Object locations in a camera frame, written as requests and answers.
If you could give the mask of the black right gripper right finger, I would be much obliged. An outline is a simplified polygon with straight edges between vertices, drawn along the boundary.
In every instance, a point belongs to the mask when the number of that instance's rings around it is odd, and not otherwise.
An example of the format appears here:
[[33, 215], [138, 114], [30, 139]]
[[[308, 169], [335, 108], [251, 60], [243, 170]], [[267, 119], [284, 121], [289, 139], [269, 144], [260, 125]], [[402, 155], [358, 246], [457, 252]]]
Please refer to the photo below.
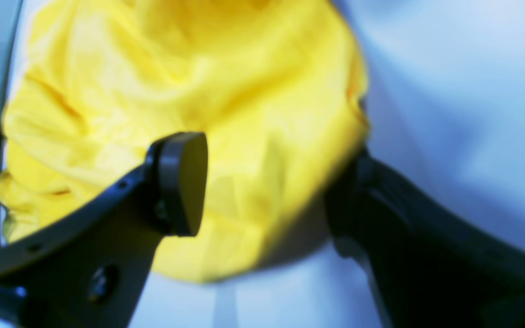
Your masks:
[[386, 328], [525, 328], [525, 252], [460, 220], [363, 150], [327, 189], [335, 248]]

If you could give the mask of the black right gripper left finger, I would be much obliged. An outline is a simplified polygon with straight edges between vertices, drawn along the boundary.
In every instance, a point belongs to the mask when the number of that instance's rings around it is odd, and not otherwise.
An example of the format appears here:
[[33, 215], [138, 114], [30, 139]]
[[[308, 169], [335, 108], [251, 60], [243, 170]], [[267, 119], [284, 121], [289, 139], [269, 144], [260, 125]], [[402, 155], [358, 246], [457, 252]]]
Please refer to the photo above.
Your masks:
[[207, 168], [206, 135], [175, 133], [90, 203], [0, 248], [0, 320], [126, 328], [162, 239], [197, 235]]

